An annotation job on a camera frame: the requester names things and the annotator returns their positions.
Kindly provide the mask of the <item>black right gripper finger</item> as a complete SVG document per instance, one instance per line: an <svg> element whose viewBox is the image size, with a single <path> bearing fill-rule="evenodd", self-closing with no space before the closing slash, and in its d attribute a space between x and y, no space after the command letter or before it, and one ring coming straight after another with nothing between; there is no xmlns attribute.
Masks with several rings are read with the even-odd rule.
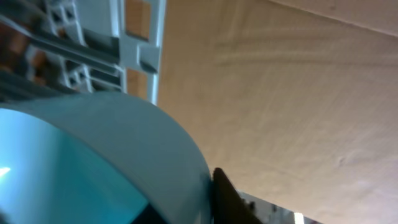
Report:
<svg viewBox="0 0 398 224"><path fill-rule="evenodd" d="M219 167L213 171L212 187L214 224L262 224L247 208L223 169Z"/></svg>

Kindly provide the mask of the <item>light blue bowl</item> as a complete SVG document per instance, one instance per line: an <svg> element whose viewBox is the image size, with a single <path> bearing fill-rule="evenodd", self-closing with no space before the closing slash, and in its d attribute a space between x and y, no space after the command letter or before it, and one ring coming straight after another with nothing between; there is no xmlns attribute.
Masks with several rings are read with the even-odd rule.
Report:
<svg viewBox="0 0 398 224"><path fill-rule="evenodd" d="M211 223L210 187L191 136L143 99L1 104L2 223Z"/></svg>

